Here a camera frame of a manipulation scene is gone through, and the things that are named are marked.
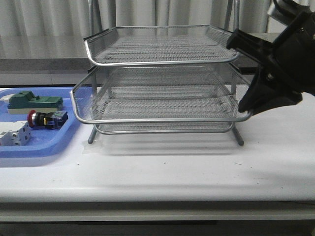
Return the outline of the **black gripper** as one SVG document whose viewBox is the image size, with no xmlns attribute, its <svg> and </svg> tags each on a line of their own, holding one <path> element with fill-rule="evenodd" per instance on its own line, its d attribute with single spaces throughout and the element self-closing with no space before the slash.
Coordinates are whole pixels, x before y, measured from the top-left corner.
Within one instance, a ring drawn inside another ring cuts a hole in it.
<svg viewBox="0 0 315 236">
<path fill-rule="evenodd" d="M 297 105 L 302 93 L 315 94 L 315 14 L 302 12 L 271 43 L 236 29 L 227 49 L 235 49 L 259 66 L 238 104 L 238 112 L 252 115 Z"/>
</svg>

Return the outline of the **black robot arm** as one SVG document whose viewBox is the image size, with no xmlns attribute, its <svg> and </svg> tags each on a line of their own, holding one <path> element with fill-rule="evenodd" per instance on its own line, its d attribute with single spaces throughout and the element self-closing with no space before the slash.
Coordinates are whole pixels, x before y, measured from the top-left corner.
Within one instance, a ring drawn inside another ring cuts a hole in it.
<svg viewBox="0 0 315 236">
<path fill-rule="evenodd" d="M 315 14 L 293 0 L 275 0 L 268 15 L 286 25 L 268 42 L 236 29 L 226 47 L 258 63 L 254 78 L 238 105 L 253 115 L 296 105 L 302 93 L 315 93 Z"/>
</svg>

